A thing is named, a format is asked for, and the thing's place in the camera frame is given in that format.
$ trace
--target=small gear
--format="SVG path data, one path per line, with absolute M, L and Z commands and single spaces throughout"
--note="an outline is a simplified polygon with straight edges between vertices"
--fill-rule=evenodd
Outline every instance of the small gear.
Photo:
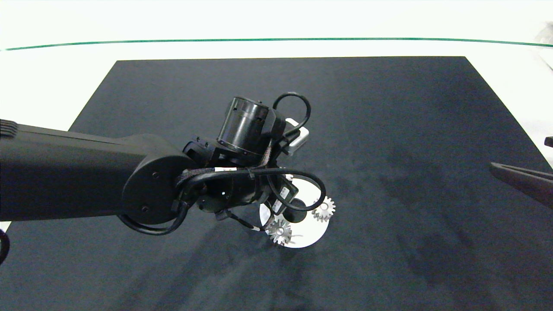
M 334 202 L 331 198 L 328 196 L 325 197 L 324 201 L 319 205 L 316 209 L 311 211 L 311 214 L 313 214 L 313 217 L 315 217 L 317 220 L 328 221 L 332 215 L 334 215 L 335 211 Z
M 284 245 L 290 242 L 292 238 L 292 229 L 290 223 L 284 219 L 275 220 L 269 227 L 268 233 L 271 235 L 273 242 Z

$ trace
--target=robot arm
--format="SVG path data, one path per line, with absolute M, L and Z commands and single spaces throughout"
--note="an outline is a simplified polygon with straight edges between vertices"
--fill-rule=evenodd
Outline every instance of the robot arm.
M 294 96 L 306 105 L 300 122 L 277 111 Z M 1 121 L 0 221 L 117 215 L 133 230 L 150 235 L 174 231 L 194 204 L 217 220 L 238 218 L 230 209 L 264 203 L 310 211 L 325 199 L 316 176 L 277 166 L 280 153 L 292 154 L 307 135 L 311 106 L 296 93 L 282 94 L 267 107 L 243 97 L 228 105 L 217 139 L 196 137 L 182 151 L 161 137 L 143 134 L 106 138 Z M 310 206 L 292 204 L 297 189 L 284 174 L 312 180 L 321 190 Z M 173 221 L 165 228 L 151 227 Z
M 546 137 L 544 145 L 553 147 L 553 137 Z M 489 170 L 497 179 L 553 209 L 553 174 L 493 162 Z

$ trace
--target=white disc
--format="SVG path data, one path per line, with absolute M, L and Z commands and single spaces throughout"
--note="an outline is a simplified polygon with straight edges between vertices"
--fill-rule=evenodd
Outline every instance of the white disc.
M 305 206 L 312 205 L 317 202 L 321 195 L 321 190 L 314 184 L 307 180 L 293 178 L 292 184 L 298 188 L 298 194 L 296 199 L 303 201 Z M 265 204 L 259 206 L 259 218 L 262 224 L 265 224 L 270 217 L 269 208 Z M 274 221 L 285 220 L 282 214 L 275 216 Z M 285 247 L 290 248 L 302 248 L 310 246 L 318 241 L 323 234 L 325 234 L 328 227 L 327 221 L 319 221 L 315 216 L 308 211 L 305 218 L 300 222 L 290 222 L 290 228 L 292 230 L 292 237 L 289 242 L 282 244 Z

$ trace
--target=green line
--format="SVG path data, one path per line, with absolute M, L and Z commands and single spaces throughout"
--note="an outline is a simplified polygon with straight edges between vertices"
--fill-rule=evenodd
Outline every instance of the green line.
M 69 46 L 69 45 L 87 45 L 87 44 L 112 44 L 112 43 L 160 43 L 160 42 L 259 42 L 259 41 L 379 41 L 379 40 L 395 40 L 395 41 L 457 41 L 457 42 L 480 42 L 480 43 L 498 43 L 498 44 L 514 44 L 541 46 L 544 48 L 553 48 L 553 44 L 545 43 L 528 43 L 514 41 L 499 41 L 499 40 L 479 40 L 479 39 L 452 39 L 452 38 L 258 38 L 258 39 L 160 39 L 160 40 L 118 40 L 118 41 L 91 41 L 91 42 L 72 42 L 22 46 L 20 48 L 0 49 L 0 51 L 15 51 L 40 48 L 52 48 L 54 46 Z

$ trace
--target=black mat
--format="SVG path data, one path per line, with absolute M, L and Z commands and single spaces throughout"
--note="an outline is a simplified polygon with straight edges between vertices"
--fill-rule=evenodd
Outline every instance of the black mat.
M 199 210 L 163 237 L 116 217 L 16 222 L 0 308 L 551 308 L 553 211 L 488 163 L 551 168 L 465 58 L 118 61 L 71 130 L 182 147 L 216 137 L 232 96 L 286 91 L 312 102 L 311 137 L 280 164 L 317 174 L 337 205 L 319 242 L 277 247 Z

